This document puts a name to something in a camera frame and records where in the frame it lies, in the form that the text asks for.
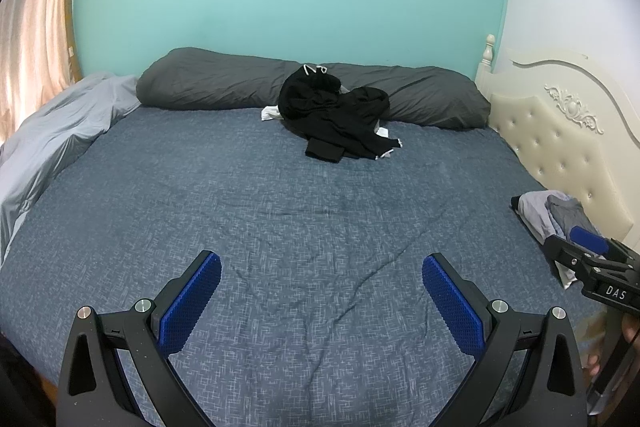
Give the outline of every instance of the carved floral ornament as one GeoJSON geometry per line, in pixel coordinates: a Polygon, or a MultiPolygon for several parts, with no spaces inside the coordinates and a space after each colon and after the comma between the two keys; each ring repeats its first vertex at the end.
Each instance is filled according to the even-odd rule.
{"type": "Polygon", "coordinates": [[[597,134],[604,134],[598,127],[598,120],[593,116],[585,105],[578,99],[577,95],[545,85],[545,91],[556,102],[556,107],[565,115],[567,120],[577,123],[580,127],[586,127],[597,134]]]}

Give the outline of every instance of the black cuff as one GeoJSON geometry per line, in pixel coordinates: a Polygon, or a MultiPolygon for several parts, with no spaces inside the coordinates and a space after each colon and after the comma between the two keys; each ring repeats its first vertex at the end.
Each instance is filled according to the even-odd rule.
{"type": "Polygon", "coordinates": [[[311,138],[306,146],[305,154],[310,158],[338,163],[342,158],[342,154],[344,154],[344,147],[338,147],[317,138],[311,138]]]}

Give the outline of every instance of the bed post finial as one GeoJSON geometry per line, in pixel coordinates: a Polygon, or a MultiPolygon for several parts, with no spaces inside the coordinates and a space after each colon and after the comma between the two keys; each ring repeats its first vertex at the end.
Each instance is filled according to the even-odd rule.
{"type": "Polygon", "coordinates": [[[482,62],[487,66],[491,66],[491,61],[494,60],[494,44],[495,35],[488,34],[486,36],[486,47],[484,48],[484,53],[482,53],[482,62]]]}

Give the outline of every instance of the blue bedsheet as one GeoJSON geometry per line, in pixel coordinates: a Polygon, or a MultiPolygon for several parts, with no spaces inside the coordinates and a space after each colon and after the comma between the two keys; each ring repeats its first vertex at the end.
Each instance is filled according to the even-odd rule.
{"type": "Polygon", "coordinates": [[[517,310],[596,308],[510,210],[541,187],[494,131],[390,123],[391,159],[327,164],[259,113],[139,108],[53,181],[0,271],[0,328],[45,377],[81,305],[128,309],[204,248],[222,282],[171,359],[219,426],[428,425],[472,363],[422,286],[433,251],[517,310]]]}

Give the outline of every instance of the white headboard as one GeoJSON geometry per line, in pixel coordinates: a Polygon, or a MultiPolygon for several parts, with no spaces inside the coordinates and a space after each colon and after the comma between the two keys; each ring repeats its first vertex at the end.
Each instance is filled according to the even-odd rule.
{"type": "Polygon", "coordinates": [[[494,43],[489,35],[476,74],[489,125],[542,185],[578,198],[605,236],[638,250],[640,118],[624,91],[566,50],[502,50],[511,66],[492,73],[494,43]]]}

